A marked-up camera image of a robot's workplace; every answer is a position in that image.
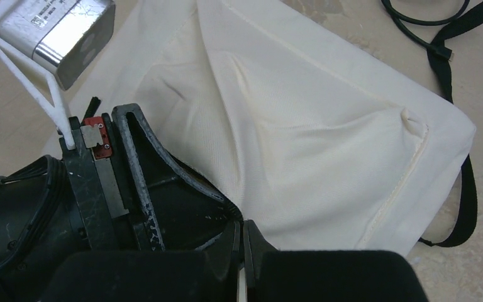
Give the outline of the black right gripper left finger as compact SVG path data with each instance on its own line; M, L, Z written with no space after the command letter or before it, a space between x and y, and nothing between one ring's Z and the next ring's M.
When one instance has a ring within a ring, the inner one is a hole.
M238 300L240 246L240 224L231 221L227 223L219 239L205 250L207 301Z

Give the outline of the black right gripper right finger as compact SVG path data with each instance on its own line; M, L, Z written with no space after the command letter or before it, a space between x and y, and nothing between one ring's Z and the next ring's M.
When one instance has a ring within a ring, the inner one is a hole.
M253 220L244 222L242 239L246 299L247 301L258 301L257 288L264 255L268 252L275 252L277 249L266 241Z

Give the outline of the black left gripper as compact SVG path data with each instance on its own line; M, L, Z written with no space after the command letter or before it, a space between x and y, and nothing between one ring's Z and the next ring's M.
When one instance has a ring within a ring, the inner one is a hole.
M139 105L117 106L111 116L102 118L109 157L95 158L76 116L69 118L75 149L61 143L79 250L139 250L136 207L152 251L205 249L228 222L243 221L232 201L162 145Z

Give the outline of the beige canvas backpack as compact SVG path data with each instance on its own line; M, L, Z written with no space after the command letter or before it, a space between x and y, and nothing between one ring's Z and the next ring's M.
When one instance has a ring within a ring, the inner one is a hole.
M280 1L140 1L70 100L138 104L284 250L408 254L475 125Z

